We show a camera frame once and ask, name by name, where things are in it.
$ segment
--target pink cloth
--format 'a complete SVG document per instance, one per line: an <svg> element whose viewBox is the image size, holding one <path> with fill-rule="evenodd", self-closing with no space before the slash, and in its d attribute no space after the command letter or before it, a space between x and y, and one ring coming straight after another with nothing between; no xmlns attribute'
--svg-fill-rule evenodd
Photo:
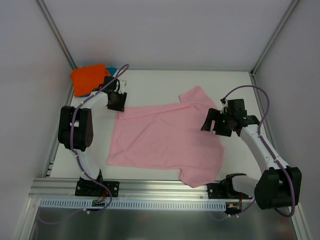
<svg viewBox="0 0 320 240"><path fill-rule="evenodd" d="M215 103L196 86L181 103L127 107L113 128L107 164L147 169L181 169L180 180L198 187L216 180L224 158L220 137L200 131Z"/></svg>

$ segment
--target gray floor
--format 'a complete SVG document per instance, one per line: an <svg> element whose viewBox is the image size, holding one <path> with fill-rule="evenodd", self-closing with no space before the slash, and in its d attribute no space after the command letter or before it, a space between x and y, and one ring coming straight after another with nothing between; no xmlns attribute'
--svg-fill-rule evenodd
<svg viewBox="0 0 320 240"><path fill-rule="evenodd" d="M41 218L59 221L74 209L41 208ZM77 213L58 225L37 223L31 240L291 240L289 219L254 205L239 218L216 221L223 212L107 209L102 214Z"/></svg>

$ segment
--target blue cloth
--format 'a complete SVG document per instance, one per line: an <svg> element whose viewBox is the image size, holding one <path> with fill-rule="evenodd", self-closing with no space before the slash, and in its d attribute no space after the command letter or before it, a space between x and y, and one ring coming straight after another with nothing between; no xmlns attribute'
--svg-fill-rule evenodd
<svg viewBox="0 0 320 240"><path fill-rule="evenodd" d="M114 76L118 70L116 67L107 67L106 69L110 73L110 76ZM87 95L80 96L80 98L86 98L89 96L90 96L90 94L87 94Z"/></svg>

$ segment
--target orange cloth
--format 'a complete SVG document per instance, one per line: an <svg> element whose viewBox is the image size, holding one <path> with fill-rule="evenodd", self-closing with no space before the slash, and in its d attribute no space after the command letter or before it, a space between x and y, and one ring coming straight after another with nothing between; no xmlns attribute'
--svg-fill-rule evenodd
<svg viewBox="0 0 320 240"><path fill-rule="evenodd" d="M105 76L110 76L110 73L104 64L73 70L70 77L73 83L74 96L81 97L90 94L93 89L104 83Z"/></svg>

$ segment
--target white tabletop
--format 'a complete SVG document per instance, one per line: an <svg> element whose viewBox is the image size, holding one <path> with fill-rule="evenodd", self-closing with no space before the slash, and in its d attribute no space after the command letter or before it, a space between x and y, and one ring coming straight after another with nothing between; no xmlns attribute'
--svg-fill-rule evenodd
<svg viewBox="0 0 320 240"><path fill-rule="evenodd" d="M230 90L240 85L251 85L247 72L222 71L156 71L156 70L128 70L121 80L126 80L128 107L144 107L179 103L178 95L185 93L195 86L203 88L205 93L220 108L223 98ZM245 108L249 115L260 117L255 93L252 88L241 88L229 96L228 99L244 99ZM71 105L77 106L84 98L73 97ZM93 142L92 153L105 179L132 180L178 180L180 170L159 170L136 167L107 165L109 146L113 131L116 112L106 107L92 112ZM225 147L223 165L217 176L222 180L227 174L245 173L259 179L260 169L247 145L235 132L231 137L220 137ZM60 144L55 156L52 178L79 178L80 170L69 150Z"/></svg>

